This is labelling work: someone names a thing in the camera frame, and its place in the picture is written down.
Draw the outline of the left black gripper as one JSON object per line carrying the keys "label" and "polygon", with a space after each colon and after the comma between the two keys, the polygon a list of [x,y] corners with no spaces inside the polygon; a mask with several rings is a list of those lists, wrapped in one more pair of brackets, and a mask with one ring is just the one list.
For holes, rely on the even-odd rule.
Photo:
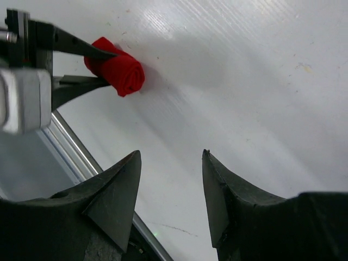
{"label": "left black gripper", "polygon": [[[1,58],[9,67],[32,67],[53,72],[53,51],[93,59],[110,59],[117,54],[99,49],[82,39],[46,22],[34,21],[30,14],[7,9],[1,32],[12,33],[12,41],[1,41]],[[98,88],[109,86],[103,78],[87,76],[53,77],[52,111]]]}

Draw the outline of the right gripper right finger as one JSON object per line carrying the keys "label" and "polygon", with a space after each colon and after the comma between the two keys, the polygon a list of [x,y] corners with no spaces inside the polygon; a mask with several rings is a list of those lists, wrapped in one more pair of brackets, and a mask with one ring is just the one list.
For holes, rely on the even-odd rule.
{"label": "right gripper right finger", "polygon": [[219,260],[347,260],[347,193],[282,198],[239,177],[208,150],[202,176]]}

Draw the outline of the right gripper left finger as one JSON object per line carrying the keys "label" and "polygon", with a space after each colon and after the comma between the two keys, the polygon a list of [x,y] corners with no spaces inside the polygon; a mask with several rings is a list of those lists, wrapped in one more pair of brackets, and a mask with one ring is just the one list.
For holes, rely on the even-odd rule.
{"label": "right gripper left finger", "polygon": [[141,174],[134,151],[49,198],[1,200],[1,260],[120,260]]}

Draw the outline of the red patterned sock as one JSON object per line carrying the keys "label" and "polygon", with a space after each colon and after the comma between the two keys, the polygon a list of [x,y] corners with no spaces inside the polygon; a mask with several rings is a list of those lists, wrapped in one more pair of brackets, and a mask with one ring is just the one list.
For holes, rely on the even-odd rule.
{"label": "red patterned sock", "polygon": [[135,93],[142,88],[145,73],[139,61],[117,48],[105,37],[99,38],[92,45],[117,56],[108,60],[84,57],[85,66],[91,73],[105,79],[121,97]]}

